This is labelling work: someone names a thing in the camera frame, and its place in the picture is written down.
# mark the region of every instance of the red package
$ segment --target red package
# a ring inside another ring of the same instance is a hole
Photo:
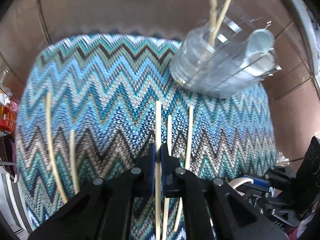
[[[0,105],[0,131],[11,134],[16,127],[17,114],[9,108]]]

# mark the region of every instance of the black mount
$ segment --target black mount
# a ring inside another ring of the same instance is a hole
[[[118,178],[96,178],[45,221],[29,237],[38,239],[130,239],[135,197],[154,193],[155,145],[136,167]],[[165,197],[181,197],[188,240],[214,240],[210,217],[218,240],[287,240],[284,231],[295,228],[312,212],[320,197],[320,143],[313,137],[306,158],[295,174],[289,167],[271,167],[254,184],[237,188],[258,200],[263,215],[220,178],[198,178],[180,167],[161,146],[162,185]],[[282,190],[270,197],[269,188]]]

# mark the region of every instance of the screw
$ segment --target screw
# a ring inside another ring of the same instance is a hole
[[[178,168],[176,168],[175,172],[176,172],[176,174],[182,175],[186,172],[186,170],[182,167],[178,167]]]
[[[103,183],[103,178],[97,177],[93,180],[93,184],[99,186]]]
[[[133,175],[139,175],[139,174],[141,173],[141,169],[138,168],[138,167],[132,168],[132,169],[131,169],[131,173],[132,173]]]
[[[220,187],[220,186],[223,185],[223,180],[220,179],[220,178],[215,178],[215,179],[213,180],[213,184]]]

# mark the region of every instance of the chopstick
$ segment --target chopstick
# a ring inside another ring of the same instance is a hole
[[[160,166],[160,148],[161,148],[161,102],[156,101],[156,240],[160,240],[160,222],[161,222],[161,166]]]
[[[190,106],[189,107],[188,136],[187,136],[187,150],[186,150],[186,158],[185,158],[185,163],[184,163],[184,168],[186,170],[188,170],[190,168],[192,125],[193,125],[193,106]],[[173,227],[174,232],[176,232],[178,230],[181,213],[182,213],[182,198],[179,199],[177,216],[176,216],[176,220],[174,222],[174,227]]]
[[[168,153],[171,156],[172,149],[172,117],[168,115],[167,123],[167,145]],[[169,214],[169,202],[170,198],[164,198],[164,210],[163,210],[163,222],[162,222],[162,240],[165,240],[167,237],[167,225],[168,225],[168,214]]]
[[[222,10],[221,10],[221,13],[219,15],[219,18],[217,20],[217,23],[216,23],[216,26],[215,26],[215,29],[213,31],[213,34],[210,35],[210,41],[213,41],[216,39],[217,37],[217,34],[218,34],[218,31],[220,30],[220,27],[221,27],[221,24],[223,22],[223,19],[224,17],[226,16],[226,13],[228,11],[228,8],[230,6],[230,3],[231,3],[232,0],[226,0],[223,7],[222,7]]]
[[[215,29],[216,24],[217,24],[217,7],[218,7],[218,2],[217,0],[209,0],[210,5],[211,5],[211,10],[210,10],[210,24],[211,28]],[[213,32],[210,32],[210,41],[209,41],[210,46],[214,46],[214,38],[213,38]]]
[[[75,194],[78,194],[80,191],[80,186],[79,186],[79,180],[78,180],[77,168],[76,168],[75,130],[70,131],[69,154],[70,154],[70,166],[71,166],[71,177],[72,177],[73,189],[75,191]]]
[[[47,139],[48,139],[48,151],[49,151],[49,158],[50,158],[50,164],[54,176],[54,180],[57,184],[57,189],[62,197],[63,203],[68,202],[68,198],[66,193],[64,192],[63,185],[61,182],[61,178],[58,172],[56,160],[55,160],[55,154],[53,150],[53,143],[52,143],[52,135],[51,135],[51,92],[47,93],[47,100],[45,104],[45,116],[46,116],[46,125],[47,125]]]

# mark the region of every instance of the blue chevron fabric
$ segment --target blue chevron fabric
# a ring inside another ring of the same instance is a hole
[[[162,102],[162,142],[172,115],[172,154],[183,164],[188,107],[194,106],[190,170],[201,178],[234,179],[239,172],[262,175],[276,161],[268,97],[257,84],[219,100],[185,91],[170,77],[169,61],[179,42],[129,35],[83,35],[63,39],[36,58],[20,104],[16,134],[20,187],[35,227],[54,214],[62,198],[47,150],[45,101],[52,92],[52,137],[65,192],[74,195],[69,133],[76,133],[80,185],[110,179],[132,168],[154,141],[155,102]],[[183,216],[168,240],[184,239]],[[137,199],[132,239],[154,239],[154,199]]]

